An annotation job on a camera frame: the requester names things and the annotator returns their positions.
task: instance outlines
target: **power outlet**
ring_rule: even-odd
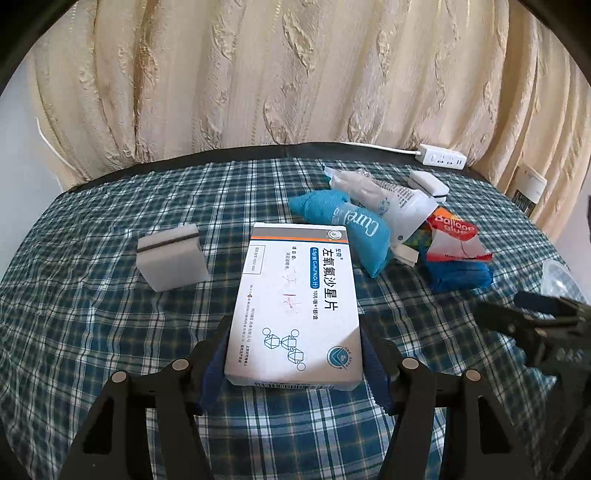
[[[466,165],[466,156],[455,150],[420,144],[418,151],[420,154],[417,154],[415,158],[425,166],[461,170]]]

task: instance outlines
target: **metal screw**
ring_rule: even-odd
[[[189,366],[189,362],[187,362],[184,358],[179,358],[173,362],[173,368],[180,372],[181,370],[185,370]]]
[[[404,360],[402,360],[402,366],[404,368],[408,368],[409,370],[414,370],[416,368],[418,368],[418,361],[415,360],[414,358],[405,358]]]
[[[123,380],[125,380],[127,378],[127,374],[125,372],[115,372],[112,376],[111,376],[111,380],[115,383],[121,383]]]
[[[477,370],[466,370],[466,378],[473,382],[478,382],[481,377]]]

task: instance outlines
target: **curtain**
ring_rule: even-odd
[[[516,0],[80,0],[28,61],[68,186],[213,148],[423,142],[502,192],[544,175],[552,239],[591,157],[591,89]]]

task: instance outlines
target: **red package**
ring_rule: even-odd
[[[472,223],[442,215],[427,219],[433,241],[427,250],[427,261],[449,262],[453,260],[490,262],[488,253],[478,238],[478,227]]]

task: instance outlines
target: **plaid tablecloth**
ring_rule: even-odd
[[[363,166],[396,183],[410,170],[327,164]],[[0,416],[34,479],[57,477],[111,373],[158,371],[232,314],[253,223],[301,221],[287,199],[327,188],[321,165],[299,158],[208,164],[66,193],[53,202],[0,284]],[[509,305],[518,290],[539,291],[543,261],[559,257],[492,186],[454,173],[437,176],[450,186],[448,208],[477,223],[495,252],[493,286],[433,294],[423,268],[393,261],[372,280],[354,258],[359,313],[375,315],[384,337],[434,371],[484,372],[537,464],[553,379],[524,368],[513,341],[481,332],[471,311],[481,299]],[[138,238],[184,223],[199,226],[213,278],[154,293],[135,268]],[[148,422],[151,443],[158,445],[153,412]],[[444,424],[438,411],[427,478],[438,474]],[[378,473],[394,424],[365,382],[352,392],[226,382],[217,406],[198,425],[217,478],[365,479]],[[152,462],[163,478],[158,447]]]

